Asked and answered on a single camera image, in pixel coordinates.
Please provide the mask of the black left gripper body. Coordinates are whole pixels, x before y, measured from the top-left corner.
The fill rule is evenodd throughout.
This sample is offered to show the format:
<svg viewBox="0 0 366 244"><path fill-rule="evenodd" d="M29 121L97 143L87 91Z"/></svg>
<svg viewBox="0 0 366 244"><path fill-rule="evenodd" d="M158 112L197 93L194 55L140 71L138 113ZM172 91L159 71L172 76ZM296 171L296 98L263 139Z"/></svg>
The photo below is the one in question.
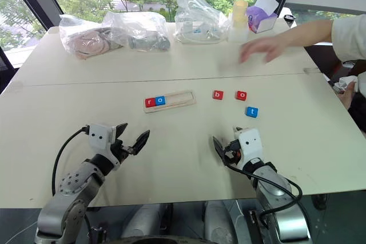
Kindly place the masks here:
<svg viewBox="0 0 366 244"><path fill-rule="evenodd" d="M135 155L136 152L132 147L124 146L123 142L117 139L110 146L110 150L115 158L118 160L118 163L121 164L129 155Z"/></svg>

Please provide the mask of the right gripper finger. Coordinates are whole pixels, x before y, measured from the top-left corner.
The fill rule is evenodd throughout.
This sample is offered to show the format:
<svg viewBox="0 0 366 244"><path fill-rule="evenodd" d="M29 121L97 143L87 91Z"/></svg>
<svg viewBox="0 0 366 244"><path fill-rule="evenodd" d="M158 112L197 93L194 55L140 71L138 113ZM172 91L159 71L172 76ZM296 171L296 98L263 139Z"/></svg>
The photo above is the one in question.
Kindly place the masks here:
<svg viewBox="0 0 366 244"><path fill-rule="evenodd" d="M215 136L212 136L212 139L213 139L213 144L214 144L214 148L215 148L216 153L221 158L223 164L226 166L228 164L227 163L227 156L226 156L226 152L223 149L223 146L222 146L221 142Z"/></svg>

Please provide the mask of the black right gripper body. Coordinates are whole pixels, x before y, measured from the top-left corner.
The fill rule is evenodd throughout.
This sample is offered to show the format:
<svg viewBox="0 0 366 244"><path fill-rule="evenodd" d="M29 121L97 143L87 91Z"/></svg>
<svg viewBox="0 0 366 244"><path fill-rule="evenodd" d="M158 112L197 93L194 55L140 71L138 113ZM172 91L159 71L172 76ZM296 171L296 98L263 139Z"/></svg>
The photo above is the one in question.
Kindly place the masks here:
<svg viewBox="0 0 366 244"><path fill-rule="evenodd" d="M225 165L238 168L241 158L242 153L239 140L236 139L229 142L229 144L225 147Z"/></svg>

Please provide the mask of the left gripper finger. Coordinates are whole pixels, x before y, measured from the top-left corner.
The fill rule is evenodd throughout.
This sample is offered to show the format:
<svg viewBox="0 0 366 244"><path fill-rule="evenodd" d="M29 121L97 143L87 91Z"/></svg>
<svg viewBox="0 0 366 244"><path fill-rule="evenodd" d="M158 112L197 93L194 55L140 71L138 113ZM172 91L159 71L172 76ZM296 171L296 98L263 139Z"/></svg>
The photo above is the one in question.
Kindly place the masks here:
<svg viewBox="0 0 366 244"><path fill-rule="evenodd" d="M149 135L150 130L147 130L136 139L136 142L133 145L133 155L137 155L142 150L148 141Z"/></svg>
<svg viewBox="0 0 366 244"><path fill-rule="evenodd" d="M116 135L115 135L116 139L118 139L118 137L125 131L127 126L128 123L122 123L116 126Z"/></svg>

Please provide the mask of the person's right hand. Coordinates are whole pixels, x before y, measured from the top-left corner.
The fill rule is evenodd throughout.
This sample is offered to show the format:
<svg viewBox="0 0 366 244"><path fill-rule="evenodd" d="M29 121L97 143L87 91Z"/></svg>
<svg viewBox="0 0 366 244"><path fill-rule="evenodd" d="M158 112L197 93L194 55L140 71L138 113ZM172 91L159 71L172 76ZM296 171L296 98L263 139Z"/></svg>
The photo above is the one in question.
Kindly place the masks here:
<svg viewBox="0 0 366 244"><path fill-rule="evenodd" d="M239 62L246 62L252 54L265 53L265 62L270 62L279 57L289 43L277 37L258 38L241 46Z"/></svg>

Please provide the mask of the person's left hand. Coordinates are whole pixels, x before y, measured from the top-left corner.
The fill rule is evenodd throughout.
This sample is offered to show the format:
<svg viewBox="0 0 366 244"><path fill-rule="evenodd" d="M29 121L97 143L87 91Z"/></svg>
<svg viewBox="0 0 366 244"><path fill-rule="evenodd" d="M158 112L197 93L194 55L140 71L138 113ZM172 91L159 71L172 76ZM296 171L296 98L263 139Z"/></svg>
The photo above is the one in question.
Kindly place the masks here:
<svg viewBox="0 0 366 244"><path fill-rule="evenodd" d="M338 95L338 98L340 99L346 110L348 110L351 106L355 91L355 84L356 82L350 82L345 88L344 92Z"/></svg>

